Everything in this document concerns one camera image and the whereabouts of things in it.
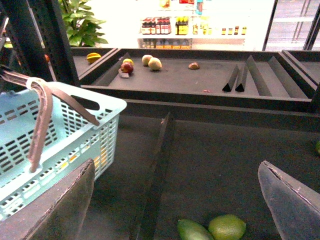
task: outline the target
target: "lime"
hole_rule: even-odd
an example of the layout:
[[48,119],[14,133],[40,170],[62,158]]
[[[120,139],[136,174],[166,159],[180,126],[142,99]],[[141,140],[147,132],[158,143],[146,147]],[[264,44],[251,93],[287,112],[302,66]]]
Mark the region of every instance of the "lime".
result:
[[246,223],[235,215],[227,214],[211,220],[208,230],[215,240],[239,240],[246,231]]
[[316,142],[315,150],[317,151],[318,154],[320,154],[320,141]]
[[205,227],[195,221],[181,219],[178,221],[177,228],[182,240],[213,240]]

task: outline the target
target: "basket handle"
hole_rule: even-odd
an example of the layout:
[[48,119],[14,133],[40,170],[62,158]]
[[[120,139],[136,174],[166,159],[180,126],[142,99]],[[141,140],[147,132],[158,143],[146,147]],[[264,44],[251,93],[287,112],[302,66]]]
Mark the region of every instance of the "basket handle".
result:
[[47,82],[43,79],[37,77],[29,77],[21,73],[14,72],[5,66],[0,67],[0,76],[3,80],[7,82],[27,87],[31,90],[35,90],[39,96],[40,106],[35,121],[35,127],[33,130],[30,150],[28,153],[28,160],[31,163],[31,173],[34,173],[37,170],[42,150],[44,148],[47,130],[49,127],[51,114],[53,110],[52,95],[64,101],[90,123],[99,126],[99,121],[96,120],[96,117],[89,113],[74,98],[72,98],[71,96],[69,96],[68,94],[56,87],[48,86]]

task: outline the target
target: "red apple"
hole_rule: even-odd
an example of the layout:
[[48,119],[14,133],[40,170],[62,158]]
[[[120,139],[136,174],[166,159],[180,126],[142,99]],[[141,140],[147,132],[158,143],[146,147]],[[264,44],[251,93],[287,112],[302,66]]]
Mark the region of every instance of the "red apple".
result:
[[134,66],[130,62],[124,62],[121,64],[121,71],[125,74],[131,74],[134,70]]

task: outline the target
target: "potted plant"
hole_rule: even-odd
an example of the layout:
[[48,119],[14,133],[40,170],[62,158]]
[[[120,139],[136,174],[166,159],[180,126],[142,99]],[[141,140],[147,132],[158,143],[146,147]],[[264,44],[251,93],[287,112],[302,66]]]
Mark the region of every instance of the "potted plant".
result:
[[94,18],[91,7],[86,5],[90,0],[58,0],[66,34],[72,47],[95,47],[96,44],[107,44],[101,38],[104,33],[97,32],[105,20]]

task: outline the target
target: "metal frame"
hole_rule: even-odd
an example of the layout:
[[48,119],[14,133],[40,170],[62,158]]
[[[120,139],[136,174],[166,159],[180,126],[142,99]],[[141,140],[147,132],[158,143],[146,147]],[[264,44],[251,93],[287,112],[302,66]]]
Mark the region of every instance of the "metal frame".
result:
[[266,31],[266,34],[265,34],[265,38],[264,38],[264,43],[263,43],[262,51],[265,51],[266,48],[267,48],[267,44],[268,44],[268,40],[269,40],[269,35],[270,35],[272,23],[273,23],[273,21],[274,21],[274,17],[275,17],[277,5],[278,5],[278,0],[274,0],[272,12],[271,12],[271,16],[270,16],[270,20],[269,20],[269,25],[268,25],[268,28],[267,28],[267,31]]
[[55,78],[80,86],[57,0],[19,0],[14,4],[1,0],[0,9],[9,18],[7,32],[26,74],[53,81],[45,59],[48,54]]
[[320,30],[320,4],[318,6],[318,9],[315,13],[314,20],[312,22],[312,26],[310,28],[308,37],[306,39],[306,42],[304,44],[303,50],[312,50],[314,47],[314,44],[316,42],[318,33]]

